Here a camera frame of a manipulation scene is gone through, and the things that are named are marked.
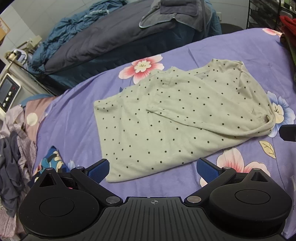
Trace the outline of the beige polka dot shirt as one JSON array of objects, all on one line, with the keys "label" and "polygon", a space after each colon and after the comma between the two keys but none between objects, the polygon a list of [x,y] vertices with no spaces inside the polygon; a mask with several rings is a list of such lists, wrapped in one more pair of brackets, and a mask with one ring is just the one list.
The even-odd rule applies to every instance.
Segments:
[{"label": "beige polka dot shirt", "polygon": [[265,136],[276,124],[271,102],[241,61],[155,70],[94,103],[107,182],[142,178]]}]

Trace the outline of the pile of purple grey clothes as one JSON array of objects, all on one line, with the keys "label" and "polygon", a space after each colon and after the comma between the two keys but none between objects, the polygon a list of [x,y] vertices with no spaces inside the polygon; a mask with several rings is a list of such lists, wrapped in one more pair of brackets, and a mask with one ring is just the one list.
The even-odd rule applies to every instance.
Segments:
[{"label": "pile of purple grey clothes", "polygon": [[1,127],[1,238],[23,232],[18,209],[30,190],[36,153],[26,133],[25,111],[17,105],[6,113]]}]

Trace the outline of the navy floral folded garment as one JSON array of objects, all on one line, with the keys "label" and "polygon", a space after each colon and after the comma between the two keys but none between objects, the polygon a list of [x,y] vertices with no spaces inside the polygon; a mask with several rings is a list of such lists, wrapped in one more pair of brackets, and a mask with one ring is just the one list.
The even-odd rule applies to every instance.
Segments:
[{"label": "navy floral folded garment", "polygon": [[28,182],[28,186],[31,188],[40,175],[47,168],[53,168],[57,173],[66,173],[69,172],[69,168],[63,162],[58,150],[56,147],[52,146],[46,156],[40,161],[39,165],[35,169],[31,180]]}]

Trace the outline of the pink floral pillow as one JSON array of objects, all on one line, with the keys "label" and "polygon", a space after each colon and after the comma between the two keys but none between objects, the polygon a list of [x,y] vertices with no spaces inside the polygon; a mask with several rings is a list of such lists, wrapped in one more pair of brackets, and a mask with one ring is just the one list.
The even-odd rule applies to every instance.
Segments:
[{"label": "pink floral pillow", "polygon": [[45,117],[45,111],[55,98],[56,96],[38,94],[28,97],[21,103],[25,113],[25,133],[35,144],[37,143],[37,132],[39,126]]}]

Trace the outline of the dark bed base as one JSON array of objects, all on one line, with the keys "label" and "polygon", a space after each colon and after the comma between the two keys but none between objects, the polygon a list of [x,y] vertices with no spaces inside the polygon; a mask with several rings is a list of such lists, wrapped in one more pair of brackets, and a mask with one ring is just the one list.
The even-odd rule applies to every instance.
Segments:
[{"label": "dark bed base", "polygon": [[41,81],[55,95],[60,95],[104,71],[202,39],[203,33],[176,22],[172,28],[126,43],[96,57],[79,56],[73,60],[64,59],[58,64],[60,69],[55,67],[55,71],[44,74]]}]

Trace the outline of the red garment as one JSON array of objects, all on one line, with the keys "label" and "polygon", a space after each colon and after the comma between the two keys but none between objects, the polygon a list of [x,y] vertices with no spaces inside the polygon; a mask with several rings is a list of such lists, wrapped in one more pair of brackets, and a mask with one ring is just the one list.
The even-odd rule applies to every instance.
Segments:
[{"label": "red garment", "polygon": [[295,46],[296,44],[296,23],[295,19],[291,19],[288,16],[280,16],[280,21],[282,22],[282,31],[290,40],[290,42]]}]

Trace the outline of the black metal rack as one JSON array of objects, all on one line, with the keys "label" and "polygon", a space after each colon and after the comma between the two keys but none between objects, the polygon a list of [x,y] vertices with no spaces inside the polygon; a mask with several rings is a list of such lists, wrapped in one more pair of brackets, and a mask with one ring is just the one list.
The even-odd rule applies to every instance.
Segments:
[{"label": "black metal rack", "polygon": [[270,28],[280,31],[280,16],[295,18],[295,1],[249,0],[246,28]]}]

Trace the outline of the white appliance with display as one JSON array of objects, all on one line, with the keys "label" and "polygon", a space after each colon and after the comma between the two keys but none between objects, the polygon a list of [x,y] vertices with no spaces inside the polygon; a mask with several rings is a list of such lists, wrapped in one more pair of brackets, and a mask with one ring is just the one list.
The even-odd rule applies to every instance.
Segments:
[{"label": "white appliance with display", "polygon": [[1,81],[0,101],[1,109],[6,113],[15,100],[21,86],[9,73],[6,73]]}]

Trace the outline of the grey towel with blue trim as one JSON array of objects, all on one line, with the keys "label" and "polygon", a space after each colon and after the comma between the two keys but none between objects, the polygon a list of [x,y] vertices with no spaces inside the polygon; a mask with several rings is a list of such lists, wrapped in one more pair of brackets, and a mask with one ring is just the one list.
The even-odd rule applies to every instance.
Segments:
[{"label": "grey towel with blue trim", "polygon": [[175,20],[201,32],[206,30],[211,17],[212,10],[204,1],[153,1],[139,27],[144,29]]}]

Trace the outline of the dark grey quilt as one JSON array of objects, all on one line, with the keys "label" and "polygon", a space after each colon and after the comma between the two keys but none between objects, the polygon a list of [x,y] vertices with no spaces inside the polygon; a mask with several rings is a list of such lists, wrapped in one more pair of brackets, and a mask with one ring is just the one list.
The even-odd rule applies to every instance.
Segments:
[{"label": "dark grey quilt", "polygon": [[52,74],[75,64],[89,61],[117,47],[175,27],[173,21],[140,28],[142,17],[153,1],[126,4],[100,18],[63,44],[45,64],[45,73]]}]

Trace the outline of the blue crumpled blanket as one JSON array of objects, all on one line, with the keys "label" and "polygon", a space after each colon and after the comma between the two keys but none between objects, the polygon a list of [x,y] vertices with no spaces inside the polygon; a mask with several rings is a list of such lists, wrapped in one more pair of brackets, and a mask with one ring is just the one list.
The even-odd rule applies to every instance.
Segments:
[{"label": "blue crumpled blanket", "polygon": [[28,70],[34,74],[45,73],[46,62],[57,50],[77,33],[88,28],[95,21],[126,5],[127,1],[98,1],[84,11],[62,18],[40,44],[28,63]]}]

